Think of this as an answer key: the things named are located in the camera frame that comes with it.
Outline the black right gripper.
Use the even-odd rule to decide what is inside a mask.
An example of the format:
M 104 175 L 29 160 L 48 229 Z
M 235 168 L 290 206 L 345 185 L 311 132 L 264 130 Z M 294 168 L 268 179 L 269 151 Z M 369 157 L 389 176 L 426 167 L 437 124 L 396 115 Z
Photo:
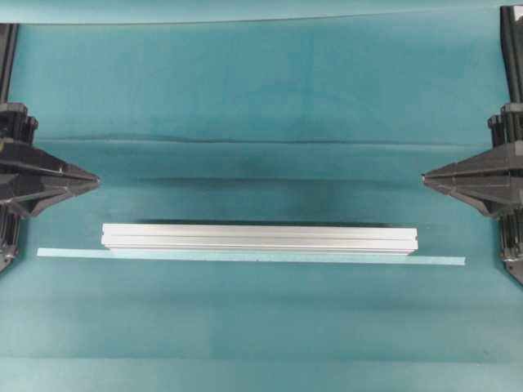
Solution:
M 502 257 L 522 260 L 522 180 L 450 179 L 516 178 L 522 170 L 522 104 L 505 104 L 488 120 L 492 145 L 481 154 L 422 174 L 423 184 L 448 195 L 480 214 L 498 219 Z

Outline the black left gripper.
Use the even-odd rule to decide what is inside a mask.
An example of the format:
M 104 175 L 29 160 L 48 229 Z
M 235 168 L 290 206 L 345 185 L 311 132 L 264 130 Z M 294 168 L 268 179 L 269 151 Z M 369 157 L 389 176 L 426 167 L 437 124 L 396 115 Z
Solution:
M 99 187 L 97 175 L 32 145 L 38 121 L 22 103 L 1 104 L 1 216 L 38 216 Z M 58 176 L 67 179 L 33 179 Z

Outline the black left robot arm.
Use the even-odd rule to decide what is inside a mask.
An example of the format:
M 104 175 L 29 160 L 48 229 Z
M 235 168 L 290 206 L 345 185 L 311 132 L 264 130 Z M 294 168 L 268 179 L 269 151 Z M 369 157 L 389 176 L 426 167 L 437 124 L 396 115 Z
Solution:
M 29 218 L 96 189 L 100 179 L 35 147 L 38 120 L 7 100 L 17 33 L 17 24 L 1 25 L 1 205 Z

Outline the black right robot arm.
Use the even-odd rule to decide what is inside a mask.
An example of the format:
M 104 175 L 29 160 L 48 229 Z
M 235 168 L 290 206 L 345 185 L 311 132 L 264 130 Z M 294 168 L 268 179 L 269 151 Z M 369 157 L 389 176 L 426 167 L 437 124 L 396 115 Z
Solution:
M 493 147 L 422 182 L 497 220 L 503 261 L 515 263 L 522 260 L 522 7 L 500 8 L 500 40 L 511 101 L 487 122 Z

